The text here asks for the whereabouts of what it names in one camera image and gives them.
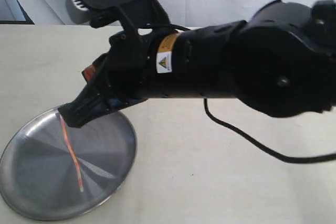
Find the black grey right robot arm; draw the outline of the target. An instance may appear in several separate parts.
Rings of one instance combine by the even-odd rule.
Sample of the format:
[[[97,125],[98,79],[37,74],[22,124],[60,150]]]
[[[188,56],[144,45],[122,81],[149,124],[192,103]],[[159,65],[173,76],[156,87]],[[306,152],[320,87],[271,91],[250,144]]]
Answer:
[[[83,71],[86,86],[59,107],[68,126],[161,98],[237,98],[274,118],[335,107],[335,1],[273,1],[249,21],[184,31],[121,31]]]

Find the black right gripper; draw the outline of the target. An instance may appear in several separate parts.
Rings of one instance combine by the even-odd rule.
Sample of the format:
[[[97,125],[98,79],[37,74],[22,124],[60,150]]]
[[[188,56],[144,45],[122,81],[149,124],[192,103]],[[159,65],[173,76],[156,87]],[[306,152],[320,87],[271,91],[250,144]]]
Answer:
[[[82,71],[87,84],[70,103],[59,107],[69,127],[85,124],[134,106],[146,99],[136,94],[150,69],[155,66],[154,47],[168,35],[166,29],[153,29],[137,38],[124,30],[109,38],[110,49]]]

